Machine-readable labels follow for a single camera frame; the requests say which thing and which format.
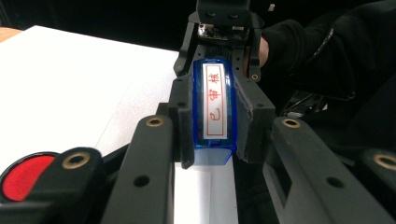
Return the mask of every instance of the white paper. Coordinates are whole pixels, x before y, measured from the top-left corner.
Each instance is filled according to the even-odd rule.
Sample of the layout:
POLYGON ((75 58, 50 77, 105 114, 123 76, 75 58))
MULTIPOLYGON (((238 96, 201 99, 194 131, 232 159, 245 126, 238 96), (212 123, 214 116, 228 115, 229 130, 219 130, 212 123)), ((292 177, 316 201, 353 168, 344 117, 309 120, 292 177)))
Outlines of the white paper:
MULTIPOLYGON (((176 58, 174 51, 39 26, 0 43, 0 173, 35 152, 95 147, 105 156, 128 144, 137 122, 168 102, 176 58)), ((199 169, 176 176, 186 176, 179 189, 196 184, 198 194, 185 205, 199 204, 191 216, 236 224, 232 164, 199 169)))
POLYGON ((176 168, 175 224, 210 223, 210 172, 176 168))

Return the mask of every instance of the brass screw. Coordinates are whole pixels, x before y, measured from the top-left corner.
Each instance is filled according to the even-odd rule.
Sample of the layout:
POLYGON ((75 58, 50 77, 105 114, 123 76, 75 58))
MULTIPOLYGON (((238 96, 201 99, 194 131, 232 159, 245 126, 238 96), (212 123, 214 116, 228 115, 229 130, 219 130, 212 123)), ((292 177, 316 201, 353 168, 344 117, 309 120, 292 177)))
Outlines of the brass screw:
POLYGON ((251 76, 251 79, 253 79, 253 80, 257 80, 257 79, 259 79, 259 76, 258 76, 258 75, 256 75, 256 74, 254 74, 254 75, 252 75, 252 76, 251 76))
POLYGON ((87 162, 90 160, 90 157, 91 155, 88 152, 73 153, 64 159, 64 162, 62 162, 62 167, 67 170, 77 169, 78 167, 87 164, 87 162))
POLYGON ((301 124, 295 119, 283 119, 282 123, 288 128, 300 128, 301 124))
POLYGON ((160 127, 161 125, 164 124, 164 121, 161 118, 154 117, 152 119, 148 119, 148 121, 146 121, 146 124, 149 127, 160 127))
POLYGON ((390 155, 376 154, 374 155, 374 161, 382 167, 396 171, 396 158, 390 155))

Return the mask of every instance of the mounting hole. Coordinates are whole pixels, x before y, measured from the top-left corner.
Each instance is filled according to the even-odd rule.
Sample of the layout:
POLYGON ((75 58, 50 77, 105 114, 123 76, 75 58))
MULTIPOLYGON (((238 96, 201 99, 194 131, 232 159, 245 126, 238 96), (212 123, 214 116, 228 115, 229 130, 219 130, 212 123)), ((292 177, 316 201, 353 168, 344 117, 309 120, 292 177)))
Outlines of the mounting hole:
POLYGON ((295 119, 283 119, 282 123, 289 128, 300 128, 300 122, 295 119))
POLYGON ((184 106, 186 106, 187 104, 186 103, 184 103, 184 102, 178 102, 177 103, 177 106, 180 106, 180 107, 184 107, 184 106))
POLYGON ((67 170, 77 169, 90 160, 90 153, 88 152, 76 152, 66 157, 62 162, 62 167, 67 170))
POLYGON ((135 180, 134 180, 134 185, 138 188, 142 188, 145 187, 147 184, 149 183, 149 177, 146 175, 141 175, 138 176, 135 180))
POLYGON ((374 161, 382 167, 396 171, 396 158, 390 155, 374 155, 374 161))
POLYGON ((152 119, 148 119, 148 121, 146 121, 146 124, 149 127, 159 127, 159 126, 163 125, 163 119, 154 117, 152 119))
POLYGON ((331 186, 341 189, 344 187, 344 183, 336 178, 336 177, 327 177, 327 183, 329 183, 331 186))
POLYGON ((206 15, 208 18, 214 18, 214 17, 216 17, 216 13, 214 13, 214 12, 206 12, 205 15, 206 15))

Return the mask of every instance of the blue translucent container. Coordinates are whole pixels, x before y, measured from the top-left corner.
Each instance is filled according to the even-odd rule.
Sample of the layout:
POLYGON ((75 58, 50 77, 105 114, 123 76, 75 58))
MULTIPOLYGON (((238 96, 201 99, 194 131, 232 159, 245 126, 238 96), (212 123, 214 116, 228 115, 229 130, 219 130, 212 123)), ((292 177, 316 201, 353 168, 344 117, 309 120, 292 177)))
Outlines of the blue translucent container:
POLYGON ((231 64, 202 59, 193 64, 194 165, 224 165, 236 151, 236 105, 231 64))

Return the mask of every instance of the person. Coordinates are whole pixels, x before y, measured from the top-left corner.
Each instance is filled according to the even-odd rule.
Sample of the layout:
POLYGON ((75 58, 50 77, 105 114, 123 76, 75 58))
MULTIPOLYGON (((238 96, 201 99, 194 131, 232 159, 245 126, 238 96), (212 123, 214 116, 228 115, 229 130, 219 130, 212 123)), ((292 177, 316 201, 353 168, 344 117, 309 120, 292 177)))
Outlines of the person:
MULTIPOLYGON (((258 85, 324 95, 328 108, 301 119, 329 148, 355 161, 367 148, 396 151, 396 1, 286 20, 262 31, 258 85)), ((233 158, 239 223, 277 223, 262 165, 233 158)))

